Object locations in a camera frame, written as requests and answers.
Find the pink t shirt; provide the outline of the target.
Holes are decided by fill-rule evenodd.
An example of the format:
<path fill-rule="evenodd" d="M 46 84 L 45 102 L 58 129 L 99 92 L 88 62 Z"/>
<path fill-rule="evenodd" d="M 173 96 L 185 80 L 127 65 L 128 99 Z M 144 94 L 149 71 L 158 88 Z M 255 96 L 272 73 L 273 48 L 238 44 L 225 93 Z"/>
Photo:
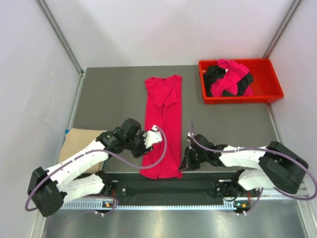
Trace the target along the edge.
<path fill-rule="evenodd" d="M 145 80 L 147 104 L 145 129 L 153 125 L 160 127 L 167 138 L 167 149 L 163 160 L 156 166 L 140 170 L 149 179 L 181 179 L 179 171 L 182 156 L 182 77 L 151 77 Z"/>

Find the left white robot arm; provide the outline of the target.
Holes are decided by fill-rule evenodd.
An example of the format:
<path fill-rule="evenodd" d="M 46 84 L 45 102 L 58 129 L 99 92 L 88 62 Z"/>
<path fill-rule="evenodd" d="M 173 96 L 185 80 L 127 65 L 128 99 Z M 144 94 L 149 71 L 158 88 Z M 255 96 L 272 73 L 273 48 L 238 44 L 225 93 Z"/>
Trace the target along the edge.
<path fill-rule="evenodd" d="M 127 119 L 113 131 L 102 132 L 65 161 L 47 169 L 38 167 L 33 170 L 27 202 L 33 202 L 43 217 L 49 217 L 72 200 L 90 194 L 108 196 L 112 192 L 112 184 L 104 172 L 97 171 L 85 178 L 80 178 L 80 175 L 124 150 L 139 158 L 160 142 L 162 136 L 156 126 L 142 131 L 136 120 Z"/>

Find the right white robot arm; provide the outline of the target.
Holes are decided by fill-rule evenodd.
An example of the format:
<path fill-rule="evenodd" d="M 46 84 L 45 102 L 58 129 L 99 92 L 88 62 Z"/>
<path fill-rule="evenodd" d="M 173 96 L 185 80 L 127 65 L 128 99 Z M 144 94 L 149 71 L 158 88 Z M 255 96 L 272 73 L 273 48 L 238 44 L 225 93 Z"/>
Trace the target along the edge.
<path fill-rule="evenodd" d="M 256 188 L 276 188 L 296 194 L 308 163 L 283 144 L 272 141 L 268 146 L 245 150 L 226 144 L 214 145 L 201 134 L 188 136 L 179 171 L 192 171 L 207 162 L 214 167 L 239 167 L 229 183 L 217 184 L 218 194 L 243 196 Z"/>

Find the red plastic bin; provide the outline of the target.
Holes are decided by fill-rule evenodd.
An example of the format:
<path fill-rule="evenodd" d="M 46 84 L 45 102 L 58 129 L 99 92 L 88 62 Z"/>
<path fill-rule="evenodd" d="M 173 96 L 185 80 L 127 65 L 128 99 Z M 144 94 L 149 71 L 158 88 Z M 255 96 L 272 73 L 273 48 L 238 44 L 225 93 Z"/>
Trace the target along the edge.
<path fill-rule="evenodd" d="M 202 98 L 205 104 L 247 104 L 247 103 L 273 103 L 281 98 L 284 94 L 279 80 L 275 74 L 273 65 L 269 59 L 235 59 L 237 63 L 246 66 L 254 82 L 251 84 L 253 96 L 241 97 L 208 97 L 203 74 L 207 68 L 217 65 L 216 60 L 200 60 L 198 62 L 199 76 L 201 83 Z"/>

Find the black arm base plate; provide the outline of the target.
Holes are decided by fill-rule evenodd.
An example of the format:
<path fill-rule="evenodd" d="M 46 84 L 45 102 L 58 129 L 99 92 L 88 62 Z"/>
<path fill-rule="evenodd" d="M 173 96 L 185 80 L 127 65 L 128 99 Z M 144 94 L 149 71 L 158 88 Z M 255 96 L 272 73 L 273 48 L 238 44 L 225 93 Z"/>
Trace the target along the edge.
<path fill-rule="evenodd" d="M 116 197 L 132 197 L 141 194 L 193 194 L 204 193 L 212 198 L 238 197 L 246 194 L 238 185 L 236 175 L 229 172 L 184 173 L 183 178 L 150 179 L 137 173 L 110 173 L 106 179 L 107 189 L 115 191 Z"/>

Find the aluminium frame rail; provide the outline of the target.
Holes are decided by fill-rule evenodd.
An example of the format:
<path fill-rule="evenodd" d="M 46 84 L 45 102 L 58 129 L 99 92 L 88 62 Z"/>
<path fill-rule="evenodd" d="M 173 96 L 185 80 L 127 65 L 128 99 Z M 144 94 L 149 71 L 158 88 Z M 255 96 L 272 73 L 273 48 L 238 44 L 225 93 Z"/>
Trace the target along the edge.
<path fill-rule="evenodd" d="M 297 193 L 295 194 L 298 198 L 308 198 L 310 196 L 305 181 L 303 180 L 299 186 Z"/>

